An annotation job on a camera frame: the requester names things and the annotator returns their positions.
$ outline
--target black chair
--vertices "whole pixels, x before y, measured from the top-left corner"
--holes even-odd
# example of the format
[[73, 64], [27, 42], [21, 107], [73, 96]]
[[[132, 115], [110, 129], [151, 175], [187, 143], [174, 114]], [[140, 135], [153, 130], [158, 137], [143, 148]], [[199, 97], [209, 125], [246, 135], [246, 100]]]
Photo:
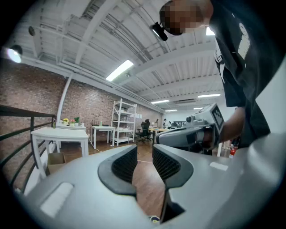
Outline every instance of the black chair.
[[136, 141], [136, 144], [140, 141], [144, 142], [146, 139], [152, 141], [151, 138], [149, 138], [149, 135], [151, 135], [152, 133], [149, 132], [149, 126], [150, 123], [142, 123], [141, 127], [142, 127], [142, 132], [140, 132], [140, 129], [138, 129], [138, 132], [136, 132], [136, 135], [138, 137], [140, 137], [139, 140]]

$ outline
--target shirt sleeve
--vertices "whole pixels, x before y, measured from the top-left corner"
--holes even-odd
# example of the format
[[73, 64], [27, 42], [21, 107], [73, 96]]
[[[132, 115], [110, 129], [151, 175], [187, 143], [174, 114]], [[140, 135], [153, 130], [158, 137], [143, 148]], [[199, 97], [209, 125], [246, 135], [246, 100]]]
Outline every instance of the shirt sleeve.
[[217, 61], [216, 66], [219, 69], [220, 75], [223, 75], [223, 89], [227, 106], [244, 107], [246, 98], [243, 92], [243, 88], [237, 84], [231, 72], [227, 68], [222, 69], [221, 65]]

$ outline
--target hand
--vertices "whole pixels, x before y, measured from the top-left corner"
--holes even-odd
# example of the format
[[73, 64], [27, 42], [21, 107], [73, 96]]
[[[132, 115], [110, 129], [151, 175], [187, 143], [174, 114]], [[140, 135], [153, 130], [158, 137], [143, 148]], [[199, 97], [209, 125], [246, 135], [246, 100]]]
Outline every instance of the hand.
[[213, 130], [208, 128], [204, 131], [204, 138], [202, 139], [203, 148], [209, 148], [213, 141]]

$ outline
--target chair backrest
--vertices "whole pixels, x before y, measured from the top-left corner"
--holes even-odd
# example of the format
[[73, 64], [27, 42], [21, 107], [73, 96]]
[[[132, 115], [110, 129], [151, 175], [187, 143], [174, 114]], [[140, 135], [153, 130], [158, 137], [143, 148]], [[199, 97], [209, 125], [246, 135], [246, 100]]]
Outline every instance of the chair backrest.
[[150, 123], [142, 123], [141, 127], [142, 127], [142, 133], [147, 136], [148, 135], [148, 128], [150, 126]]

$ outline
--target black t-shirt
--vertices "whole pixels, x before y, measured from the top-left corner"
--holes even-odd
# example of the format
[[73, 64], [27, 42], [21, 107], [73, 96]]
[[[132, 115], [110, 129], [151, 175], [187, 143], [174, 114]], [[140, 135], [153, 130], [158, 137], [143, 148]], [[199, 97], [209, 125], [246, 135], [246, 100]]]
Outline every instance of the black t-shirt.
[[247, 147], [270, 132], [255, 99], [280, 66], [285, 47], [279, 46], [281, 40], [273, 34], [272, 24], [265, 23], [267, 18], [263, 13], [266, 11], [259, 12], [243, 1], [211, 2], [214, 12], [210, 29], [215, 33], [219, 47], [216, 62], [222, 75], [227, 106], [245, 107], [240, 147]]

